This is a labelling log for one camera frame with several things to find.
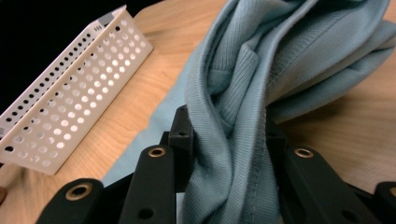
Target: light blue cloth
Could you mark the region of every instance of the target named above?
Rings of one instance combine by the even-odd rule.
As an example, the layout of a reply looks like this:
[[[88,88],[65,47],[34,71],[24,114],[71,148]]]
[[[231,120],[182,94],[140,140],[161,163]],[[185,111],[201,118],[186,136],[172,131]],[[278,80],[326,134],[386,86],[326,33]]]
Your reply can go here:
[[[300,116],[372,74],[396,42],[388,3],[230,0],[104,184],[132,173],[187,104],[199,148],[178,221],[279,223],[265,118]]]

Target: black background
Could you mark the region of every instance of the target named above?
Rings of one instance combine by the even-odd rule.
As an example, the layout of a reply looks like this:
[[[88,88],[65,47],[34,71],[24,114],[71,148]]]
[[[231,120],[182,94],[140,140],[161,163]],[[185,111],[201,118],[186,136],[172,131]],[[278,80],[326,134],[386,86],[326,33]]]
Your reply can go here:
[[[127,6],[134,16],[160,0],[0,0],[0,114],[92,21]]]

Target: wooden surface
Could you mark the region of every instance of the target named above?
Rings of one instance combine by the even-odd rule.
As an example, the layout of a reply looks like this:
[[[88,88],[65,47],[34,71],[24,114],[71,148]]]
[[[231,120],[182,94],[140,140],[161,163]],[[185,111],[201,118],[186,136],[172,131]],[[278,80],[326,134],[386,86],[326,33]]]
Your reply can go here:
[[[14,165],[0,169],[9,190],[0,223],[35,223],[64,184],[81,177],[101,179],[175,83],[192,50],[225,0],[166,0],[135,17],[154,51],[92,127],[56,175]],[[396,21],[396,0],[386,19]],[[336,102],[282,129],[295,144],[322,153],[345,181],[371,191],[396,179],[396,53],[358,87]]]

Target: wooden table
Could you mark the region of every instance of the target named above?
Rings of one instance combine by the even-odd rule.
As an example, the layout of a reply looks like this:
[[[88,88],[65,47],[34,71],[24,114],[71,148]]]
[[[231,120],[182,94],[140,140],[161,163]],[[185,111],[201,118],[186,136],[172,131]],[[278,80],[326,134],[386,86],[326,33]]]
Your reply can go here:
[[[166,0],[135,16],[154,46],[132,79],[92,127],[56,175],[15,165],[0,169],[9,190],[0,223],[35,223],[64,184],[81,177],[101,179],[143,130],[170,90],[193,49],[206,34],[225,0]],[[386,19],[396,21],[396,0]],[[396,179],[396,53],[346,96],[285,122],[290,141],[322,153],[345,181],[372,191]]]

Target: white perforated metal basket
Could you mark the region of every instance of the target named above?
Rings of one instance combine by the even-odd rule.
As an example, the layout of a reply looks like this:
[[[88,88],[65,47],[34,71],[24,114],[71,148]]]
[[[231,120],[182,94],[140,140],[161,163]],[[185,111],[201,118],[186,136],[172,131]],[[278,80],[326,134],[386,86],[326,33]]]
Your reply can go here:
[[[0,117],[0,162],[55,174],[152,46],[121,7],[93,21]]]

